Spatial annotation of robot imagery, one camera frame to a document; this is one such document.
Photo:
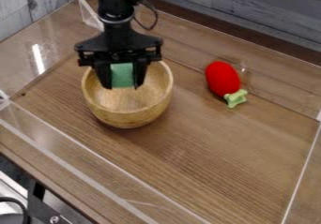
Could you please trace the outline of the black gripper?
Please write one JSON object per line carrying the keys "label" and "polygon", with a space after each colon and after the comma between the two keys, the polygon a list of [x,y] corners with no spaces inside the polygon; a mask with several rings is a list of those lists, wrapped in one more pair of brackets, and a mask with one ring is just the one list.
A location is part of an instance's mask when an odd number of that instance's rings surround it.
{"label": "black gripper", "polygon": [[111,63],[134,62],[134,88],[138,88],[144,83],[150,62],[162,60],[163,39],[136,32],[131,19],[99,21],[104,31],[73,46],[79,66],[94,67],[102,86],[111,89]]}

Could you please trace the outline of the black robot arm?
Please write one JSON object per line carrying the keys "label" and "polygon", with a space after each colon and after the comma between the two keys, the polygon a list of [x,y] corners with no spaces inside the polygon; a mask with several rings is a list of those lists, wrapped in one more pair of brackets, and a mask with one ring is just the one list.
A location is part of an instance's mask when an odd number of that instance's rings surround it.
{"label": "black robot arm", "polygon": [[98,19],[104,30],[73,46],[79,66],[92,68],[106,89],[138,88],[150,64],[162,60],[163,39],[131,28],[139,3],[148,4],[146,0],[98,0]]}

